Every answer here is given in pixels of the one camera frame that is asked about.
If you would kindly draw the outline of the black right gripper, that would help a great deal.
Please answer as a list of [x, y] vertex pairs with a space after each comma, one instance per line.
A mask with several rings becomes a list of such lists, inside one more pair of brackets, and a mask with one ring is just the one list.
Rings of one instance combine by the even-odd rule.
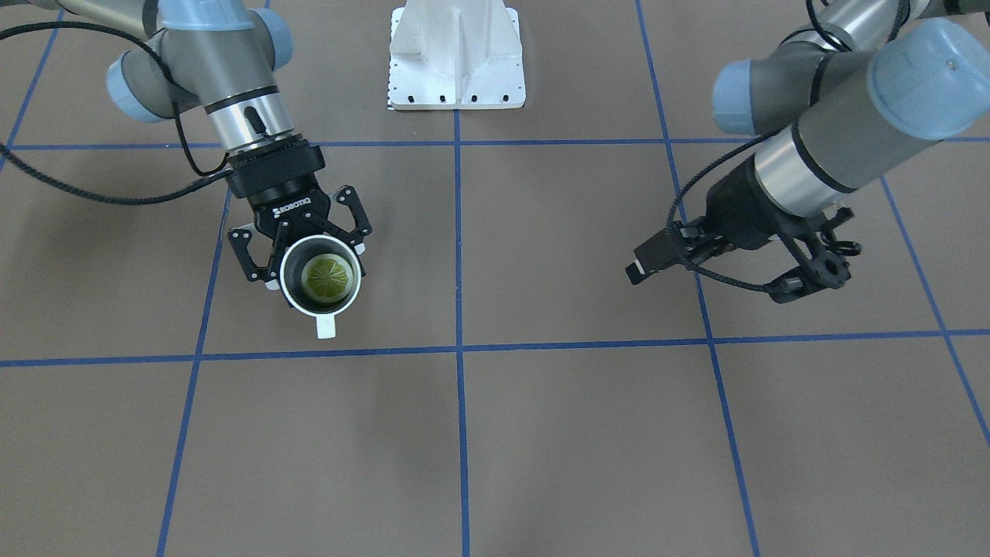
[[[326, 166], [322, 149], [304, 138], [284, 138], [230, 156], [228, 162], [232, 174], [227, 177], [227, 186], [236, 198], [251, 205], [254, 224], [227, 230], [227, 242], [249, 282], [263, 282], [266, 289], [279, 290], [288, 239], [297, 241], [321, 233], [318, 226], [303, 218], [304, 214], [321, 213], [324, 219], [329, 215], [331, 201], [315, 176]], [[360, 257], [367, 250], [365, 238], [374, 232], [360, 194], [356, 187], [343, 186], [333, 194], [333, 201], [347, 208], [353, 225], [350, 229], [335, 225], [331, 235]], [[273, 239], [264, 267], [255, 264], [250, 253], [251, 240], [261, 234]]]

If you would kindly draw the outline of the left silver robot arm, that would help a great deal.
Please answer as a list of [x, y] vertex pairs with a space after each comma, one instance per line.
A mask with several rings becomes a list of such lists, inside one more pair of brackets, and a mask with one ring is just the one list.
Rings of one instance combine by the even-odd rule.
[[988, 50], [927, 1], [838, 1], [766, 59], [729, 64], [713, 108], [761, 142], [708, 191], [690, 261], [776, 237], [795, 268], [736, 286], [788, 303], [851, 278], [862, 247], [835, 232], [852, 194], [988, 113]]

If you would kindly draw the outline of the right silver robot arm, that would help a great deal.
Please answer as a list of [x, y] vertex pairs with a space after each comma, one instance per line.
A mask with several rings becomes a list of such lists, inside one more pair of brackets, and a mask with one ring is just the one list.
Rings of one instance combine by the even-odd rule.
[[120, 206], [167, 203], [226, 180], [254, 213], [252, 225], [228, 235], [248, 281], [300, 289], [319, 303], [357, 292], [371, 224], [353, 187], [333, 195], [319, 187], [324, 155], [295, 130], [275, 81], [294, 49], [279, 14], [241, 1], [39, 1], [36, 7], [77, 21], [4, 29], [2, 38], [88, 29], [133, 43], [107, 70], [108, 94], [139, 122], [176, 123], [198, 179], [176, 193], [128, 198], [54, 179], [8, 147], [4, 159], [64, 193]]

